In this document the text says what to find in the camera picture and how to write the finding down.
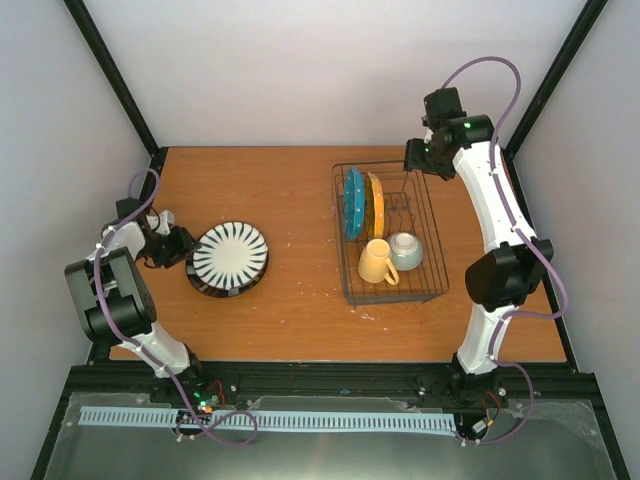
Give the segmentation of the dark patterned plate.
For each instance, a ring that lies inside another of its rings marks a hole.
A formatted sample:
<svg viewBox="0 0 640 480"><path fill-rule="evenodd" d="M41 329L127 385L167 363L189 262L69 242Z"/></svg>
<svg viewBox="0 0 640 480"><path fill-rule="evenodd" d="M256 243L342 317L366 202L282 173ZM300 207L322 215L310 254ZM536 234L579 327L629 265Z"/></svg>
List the dark patterned plate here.
<svg viewBox="0 0 640 480"><path fill-rule="evenodd" d="M239 243L214 248L202 245L187 257L186 274L199 293L230 298L254 288L264 277L268 264L267 247L253 250Z"/></svg>

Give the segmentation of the white blue striped plate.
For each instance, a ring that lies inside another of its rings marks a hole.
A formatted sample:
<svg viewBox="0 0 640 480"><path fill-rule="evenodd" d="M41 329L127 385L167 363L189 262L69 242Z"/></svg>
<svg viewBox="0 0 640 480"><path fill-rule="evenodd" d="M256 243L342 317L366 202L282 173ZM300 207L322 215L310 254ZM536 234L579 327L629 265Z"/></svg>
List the white blue striped plate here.
<svg viewBox="0 0 640 480"><path fill-rule="evenodd" d="M269 248L253 225L231 221L202 235L192 254L196 277L208 287L239 290L258 279L268 263Z"/></svg>

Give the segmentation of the orange dotted plate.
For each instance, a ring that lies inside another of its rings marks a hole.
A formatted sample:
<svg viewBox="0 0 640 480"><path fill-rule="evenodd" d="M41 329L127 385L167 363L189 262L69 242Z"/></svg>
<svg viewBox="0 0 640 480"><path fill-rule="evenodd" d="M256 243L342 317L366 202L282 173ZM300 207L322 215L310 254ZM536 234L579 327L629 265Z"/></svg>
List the orange dotted plate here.
<svg viewBox="0 0 640 480"><path fill-rule="evenodd" d="M384 193L377 175L368 172L366 175L368 238L381 239L384 234Z"/></svg>

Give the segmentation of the teal dotted plate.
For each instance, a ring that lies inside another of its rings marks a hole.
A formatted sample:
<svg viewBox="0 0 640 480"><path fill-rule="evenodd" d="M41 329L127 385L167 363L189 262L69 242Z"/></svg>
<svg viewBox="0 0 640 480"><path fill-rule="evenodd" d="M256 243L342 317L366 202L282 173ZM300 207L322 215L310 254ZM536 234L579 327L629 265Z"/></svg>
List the teal dotted plate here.
<svg viewBox="0 0 640 480"><path fill-rule="evenodd" d="M366 192L362 173L356 167L350 167L344 181L343 213L345 238L356 240L363 228L365 219Z"/></svg>

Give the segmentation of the pale green ceramic bowl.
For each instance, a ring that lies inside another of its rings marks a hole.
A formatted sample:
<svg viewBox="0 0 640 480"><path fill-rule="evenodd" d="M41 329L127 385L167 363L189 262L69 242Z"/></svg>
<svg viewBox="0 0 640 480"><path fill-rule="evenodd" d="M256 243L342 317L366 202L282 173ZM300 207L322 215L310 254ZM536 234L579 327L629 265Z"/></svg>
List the pale green ceramic bowl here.
<svg viewBox="0 0 640 480"><path fill-rule="evenodd" d="M423 246L412 233L394 233L387 242L391 249L392 263L398 271L410 271L422 263Z"/></svg>

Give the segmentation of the dark wire dish rack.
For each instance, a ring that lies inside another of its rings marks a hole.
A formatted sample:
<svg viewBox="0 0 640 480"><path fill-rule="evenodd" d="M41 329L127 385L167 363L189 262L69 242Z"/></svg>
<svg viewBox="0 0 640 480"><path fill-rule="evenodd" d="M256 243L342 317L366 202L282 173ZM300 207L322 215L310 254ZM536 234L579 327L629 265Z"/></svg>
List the dark wire dish rack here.
<svg viewBox="0 0 640 480"><path fill-rule="evenodd" d="M371 284L357 273L366 244L371 240L370 215L366 214L358 237L347 235L345 201L349 171L356 169L364 179L380 180L384 198L384 239L396 233L414 235L423 249L421 263L399 273L399 283ZM331 170L333 210L338 264L342 290L349 304L372 305L398 302L426 302L447 292L449 278L426 177L407 172L400 160L338 163Z"/></svg>

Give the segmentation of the yellow ceramic mug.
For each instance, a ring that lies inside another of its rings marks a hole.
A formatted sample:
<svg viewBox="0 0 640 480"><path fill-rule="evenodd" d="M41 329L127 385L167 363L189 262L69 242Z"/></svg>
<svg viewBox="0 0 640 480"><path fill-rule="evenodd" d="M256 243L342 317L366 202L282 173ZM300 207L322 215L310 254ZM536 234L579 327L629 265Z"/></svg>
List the yellow ceramic mug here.
<svg viewBox="0 0 640 480"><path fill-rule="evenodd" d="M359 263L360 278L372 284L387 282L396 286L399 274L391 260L391 249L383 239L372 239L364 247Z"/></svg>

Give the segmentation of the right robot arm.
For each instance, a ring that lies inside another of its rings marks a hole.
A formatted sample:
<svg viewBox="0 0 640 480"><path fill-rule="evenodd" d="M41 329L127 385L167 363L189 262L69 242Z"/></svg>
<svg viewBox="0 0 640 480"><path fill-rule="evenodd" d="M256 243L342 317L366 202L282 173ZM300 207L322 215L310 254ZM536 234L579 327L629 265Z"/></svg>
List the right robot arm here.
<svg viewBox="0 0 640 480"><path fill-rule="evenodd" d="M510 320L534 293L553 257L524 217L495 144L486 115L470 116L454 87L424 98L424 138L406 143L404 168L460 177L480 225L484 254L465 272L472 312L465 338L452 358L446 390L461 404L477 400L495 384L499 350Z"/></svg>

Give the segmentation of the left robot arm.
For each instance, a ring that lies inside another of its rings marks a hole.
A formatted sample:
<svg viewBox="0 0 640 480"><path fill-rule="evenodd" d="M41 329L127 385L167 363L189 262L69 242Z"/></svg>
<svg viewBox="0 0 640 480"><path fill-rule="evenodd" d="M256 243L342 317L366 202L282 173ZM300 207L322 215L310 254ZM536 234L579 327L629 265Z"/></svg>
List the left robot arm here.
<svg viewBox="0 0 640 480"><path fill-rule="evenodd" d="M142 258L153 268L170 268L199 243L168 210L146 212L132 198L119 201L117 207L129 215L106 224L95 250L64 270L82 329L94 343L136 354L158 378L175 375L174 392L186 402L197 402L207 393L208 378L191 349L158 323L136 261Z"/></svg>

